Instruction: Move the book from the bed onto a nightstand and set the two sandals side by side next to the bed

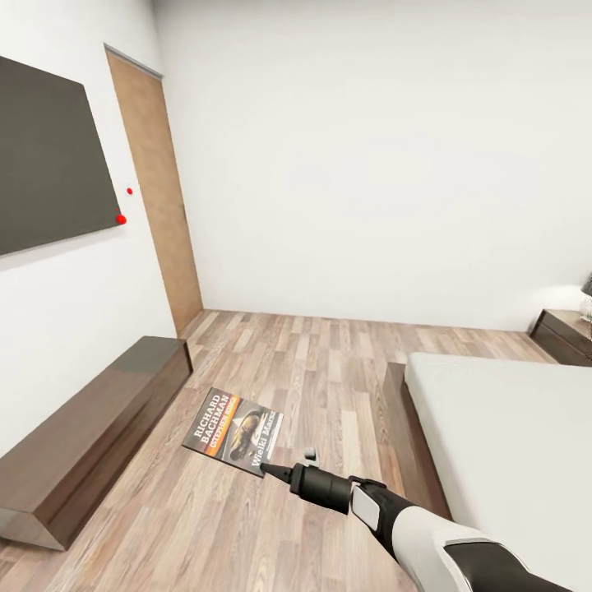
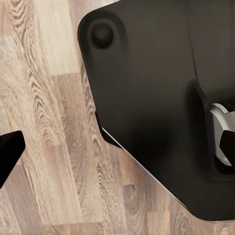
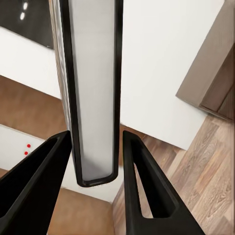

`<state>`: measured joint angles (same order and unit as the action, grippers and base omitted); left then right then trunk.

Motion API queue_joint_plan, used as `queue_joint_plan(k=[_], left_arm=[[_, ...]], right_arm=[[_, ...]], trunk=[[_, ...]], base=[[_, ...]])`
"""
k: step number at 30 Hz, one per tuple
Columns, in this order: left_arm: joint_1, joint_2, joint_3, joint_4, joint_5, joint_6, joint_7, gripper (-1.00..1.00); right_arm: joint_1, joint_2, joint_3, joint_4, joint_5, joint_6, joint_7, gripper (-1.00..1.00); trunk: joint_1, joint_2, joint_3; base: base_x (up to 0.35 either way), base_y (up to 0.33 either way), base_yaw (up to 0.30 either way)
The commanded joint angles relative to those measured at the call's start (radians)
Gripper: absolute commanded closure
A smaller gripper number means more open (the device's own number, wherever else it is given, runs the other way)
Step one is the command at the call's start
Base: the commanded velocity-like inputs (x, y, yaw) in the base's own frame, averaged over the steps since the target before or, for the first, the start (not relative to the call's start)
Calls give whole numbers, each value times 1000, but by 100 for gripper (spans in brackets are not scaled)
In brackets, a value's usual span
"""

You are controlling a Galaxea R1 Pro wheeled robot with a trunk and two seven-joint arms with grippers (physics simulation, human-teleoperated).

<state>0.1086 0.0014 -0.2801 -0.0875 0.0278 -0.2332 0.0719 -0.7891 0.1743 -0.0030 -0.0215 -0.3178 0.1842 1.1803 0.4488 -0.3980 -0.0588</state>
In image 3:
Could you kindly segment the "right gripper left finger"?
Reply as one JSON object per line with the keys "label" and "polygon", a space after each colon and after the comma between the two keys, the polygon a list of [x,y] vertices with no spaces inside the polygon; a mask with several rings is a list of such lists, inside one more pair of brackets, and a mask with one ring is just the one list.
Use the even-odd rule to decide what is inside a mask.
{"label": "right gripper left finger", "polygon": [[47,235],[71,150],[61,132],[0,178],[0,235]]}

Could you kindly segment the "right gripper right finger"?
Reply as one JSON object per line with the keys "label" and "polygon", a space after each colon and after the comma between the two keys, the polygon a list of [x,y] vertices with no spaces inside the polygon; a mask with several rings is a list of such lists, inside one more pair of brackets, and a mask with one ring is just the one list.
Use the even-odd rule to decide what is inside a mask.
{"label": "right gripper right finger", "polygon": [[[124,130],[122,147],[126,235],[206,235],[142,139]],[[153,218],[142,215],[134,163]]]}

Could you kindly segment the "hardback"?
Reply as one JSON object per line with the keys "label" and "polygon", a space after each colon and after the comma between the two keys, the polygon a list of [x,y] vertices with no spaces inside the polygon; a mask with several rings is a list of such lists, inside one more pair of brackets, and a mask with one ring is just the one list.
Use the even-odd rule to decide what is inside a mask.
{"label": "hardback", "polygon": [[124,0],[48,0],[77,184],[118,177]]}

